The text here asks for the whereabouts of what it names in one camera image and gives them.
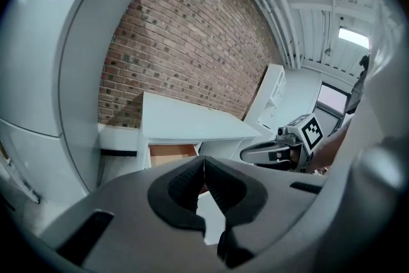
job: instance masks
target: person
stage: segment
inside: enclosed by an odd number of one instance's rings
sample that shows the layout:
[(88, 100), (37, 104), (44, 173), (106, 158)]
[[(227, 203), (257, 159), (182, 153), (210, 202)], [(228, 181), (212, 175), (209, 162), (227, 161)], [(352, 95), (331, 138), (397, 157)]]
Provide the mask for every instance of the person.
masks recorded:
[[(365, 71), (363, 79), (358, 81), (359, 88), (356, 88), (355, 93), (353, 92), (353, 103), (350, 102), (347, 104), (347, 110), (350, 113), (354, 113), (359, 107), (361, 107), (359, 106), (361, 98), (367, 91), (367, 81), (364, 82), (364, 80), (366, 78), (369, 78), (369, 80), (372, 79), (372, 90), (368, 91), (371, 93), (371, 97), (365, 99), (365, 104), (363, 105), (364, 110), (361, 110), (361, 112), (365, 111), (366, 113), (359, 114), (360, 121), (358, 121), (358, 123), (357, 115), (355, 115), (355, 117), (346, 123), (340, 130), (322, 142), (320, 148), (315, 151), (307, 169), (307, 172), (309, 173), (317, 169), (331, 166), (336, 157), (339, 156), (340, 148), (344, 148), (342, 152), (343, 160), (353, 160), (353, 156), (358, 154), (363, 147), (375, 144), (376, 142), (381, 141), (385, 136), (393, 136), (397, 134), (396, 130), (403, 129), (401, 124), (401, 126), (393, 125), (396, 129), (392, 130), (392, 126), (388, 126), (386, 123), (382, 123), (379, 120), (380, 115), (385, 116), (389, 114), (385, 113), (385, 110), (383, 109), (386, 107), (385, 104), (387, 103), (381, 104), (379, 101), (385, 101), (385, 98), (390, 98), (391, 103), (393, 103), (396, 100), (398, 101), (398, 99), (390, 95), (385, 95), (384, 99), (379, 97), (378, 100), (374, 97), (375, 91), (373, 88), (374, 86), (376, 88), (376, 85), (380, 87), (379, 82), (382, 73), (387, 71), (384, 70), (384, 68), (387, 66), (388, 61), (392, 60), (395, 55), (398, 43), (401, 41), (403, 35), (404, 27), (406, 26), (406, 22), (404, 22), (405, 15), (399, 11), (394, 0), (381, 0), (381, 2), (382, 3), (377, 10), (377, 19), (375, 23), (376, 29), (371, 38), (371, 56), (368, 63), (366, 63), (367, 70)], [(392, 7), (392, 9), (389, 8), (389, 11), (385, 11), (383, 10), (385, 7)], [(354, 131), (350, 133), (352, 125), (354, 125)], [(364, 130), (362, 130), (362, 127), (367, 127), (366, 129), (368, 130), (368, 126), (372, 131), (363, 132)], [(344, 141), (347, 135), (351, 135), (351, 138), (350, 142), (345, 144)]]

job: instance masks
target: open drawer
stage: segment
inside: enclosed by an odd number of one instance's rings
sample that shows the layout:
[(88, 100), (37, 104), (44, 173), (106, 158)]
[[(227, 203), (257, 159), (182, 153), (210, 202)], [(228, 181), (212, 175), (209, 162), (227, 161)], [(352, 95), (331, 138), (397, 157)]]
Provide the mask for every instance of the open drawer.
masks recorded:
[(150, 144), (146, 153), (145, 169), (197, 155), (194, 144)]

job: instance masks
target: ceiling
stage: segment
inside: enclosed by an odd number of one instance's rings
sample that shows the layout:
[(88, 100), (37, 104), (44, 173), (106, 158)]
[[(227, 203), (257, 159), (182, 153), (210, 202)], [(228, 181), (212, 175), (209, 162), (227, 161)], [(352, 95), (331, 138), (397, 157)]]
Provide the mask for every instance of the ceiling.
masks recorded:
[(370, 36), (378, 0), (255, 1), (287, 67), (306, 67), (355, 84), (362, 71), (359, 61), (369, 51), (338, 38), (339, 28)]

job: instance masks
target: fluorescent light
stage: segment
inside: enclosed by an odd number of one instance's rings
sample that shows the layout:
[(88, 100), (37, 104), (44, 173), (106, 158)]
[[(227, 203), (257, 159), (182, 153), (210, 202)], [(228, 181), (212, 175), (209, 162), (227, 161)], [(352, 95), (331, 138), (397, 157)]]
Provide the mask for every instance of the fluorescent light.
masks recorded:
[(366, 36), (341, 28), (339, 29), (339, 37), (369, 49), (369, 40)]

